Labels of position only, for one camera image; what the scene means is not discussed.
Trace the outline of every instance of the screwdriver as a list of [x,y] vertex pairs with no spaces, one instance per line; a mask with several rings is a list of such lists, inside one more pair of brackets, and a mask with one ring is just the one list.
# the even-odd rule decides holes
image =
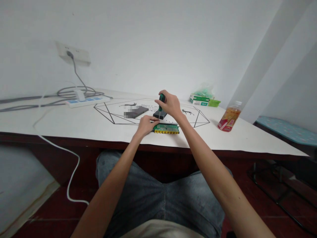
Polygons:
[[[162,101],[163,103],[165,103],[165,95],[164,95],[164,94],[161,94],[161,95],[159,96],[159,100]],[[158,111],[159,111],[158,119],[160,120],[161,111],[162,111],[162,107],[161,107],[161,106],[158,107]]]

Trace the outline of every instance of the green screwdriver handle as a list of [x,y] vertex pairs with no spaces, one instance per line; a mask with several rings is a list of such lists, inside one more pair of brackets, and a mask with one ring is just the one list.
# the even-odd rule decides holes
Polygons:
[[[159,96],[159,100],[162,101],[163,103],[165,103],[165,95],[164,95],[164,94],[161,94],[161,95]],[[159,107],[158,107],[158,110],[159,110],[159,111],[162,111],[162,107],[159,106]]]

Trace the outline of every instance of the dark red table edge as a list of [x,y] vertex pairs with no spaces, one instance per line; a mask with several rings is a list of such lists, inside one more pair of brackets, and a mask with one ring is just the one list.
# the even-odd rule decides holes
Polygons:
[[[90,139],[78,139],[78,138],[64,138],[64,137],[46,137],[48,140],[57,144],[58,146],[77,146],[77,147],[94,147],[104,149],[119,149],[124,150],[128,146],[126,142],[120,141],[101,141]],[[0,132],[0,142],[6,144],[10,143],[27,143],[27,144],[48,144],[36,135],[25,135],[17,133],[4,133]],[[189,148],[158,146],[151,144],[141,144],[138,148],[139,151],[150,152],[165,152],[165,153],[180,153],[191,154]],[[218,157],[226,157],[232,159],[264,159],[264,160],[298,160],[304,156],[296,155],[283,155],[283,154],[271,154],[271,153],[256,153],[247,152],[241,150],[213,150]]]

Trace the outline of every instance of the jeans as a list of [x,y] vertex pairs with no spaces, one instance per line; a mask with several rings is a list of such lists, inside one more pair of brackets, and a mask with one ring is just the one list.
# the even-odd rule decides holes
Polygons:
[[[116,150],[105,150],[99,155],[96,169],[99,186],[121,155]],[[119,238],[151,219],[175,222],[203,237],[220,237],[224,218],[222,207],[200,171],[164,184],[132,162],[104,237]]]

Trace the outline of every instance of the person's left hand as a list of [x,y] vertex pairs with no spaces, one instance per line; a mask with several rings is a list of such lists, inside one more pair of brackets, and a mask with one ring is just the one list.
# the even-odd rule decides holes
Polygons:
[[153,130],[153,127],[159,124],[159,119],[153,116],[145,115],[141,118],[138,130],[136,131],[136,135],[140,135],[142,137],[146,136]]

